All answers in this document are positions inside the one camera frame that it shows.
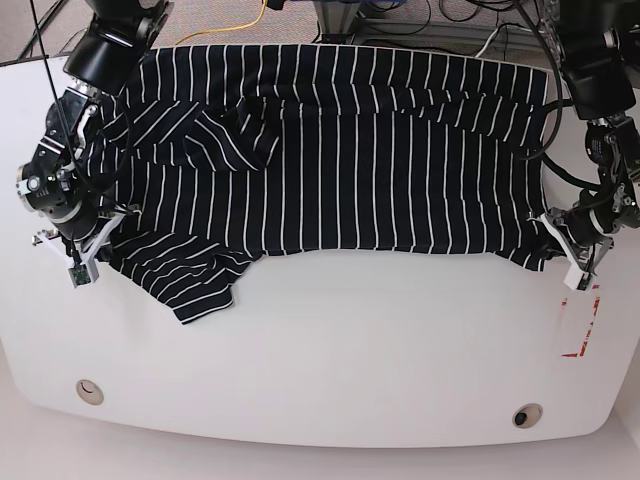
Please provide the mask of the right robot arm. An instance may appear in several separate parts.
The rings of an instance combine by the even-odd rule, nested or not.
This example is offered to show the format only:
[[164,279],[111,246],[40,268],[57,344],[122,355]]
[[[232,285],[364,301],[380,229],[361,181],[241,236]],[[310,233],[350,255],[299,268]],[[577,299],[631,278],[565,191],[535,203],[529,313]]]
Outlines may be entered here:
[[[170,1],[92,1],[90,25],[63,68],[71,78],[53,96],[45,133],[30,162],[22,165],[15,190],[24,207],[46,218],[35,245],[55,249],[74,287],[97,281],[97,263],[111,253],[111,233],[139,214],[110,193],[124,164],[92,178],[89,146],[102,134],[99,110],[107,99],[122,107],[129,77],[151,49],[173,9]],[[56,249],[55,241],[63,246]]]

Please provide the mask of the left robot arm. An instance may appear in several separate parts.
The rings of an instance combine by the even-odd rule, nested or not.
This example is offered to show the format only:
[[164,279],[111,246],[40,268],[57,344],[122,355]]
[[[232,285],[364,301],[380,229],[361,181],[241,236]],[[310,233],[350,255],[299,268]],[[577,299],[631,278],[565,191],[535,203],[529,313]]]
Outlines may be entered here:
[[545,1],[541,23],[537,34],[558,96],[545,109],[561,114],[571,107],[585,122],[585,151],[598,181],[579,180],[543,154],[580,195],[570,209],[551,208],[537,220],[570,262],[566,285],[587,291],[615,234],[639,226],[639,130],[628,113],[639,86],[639,4]]

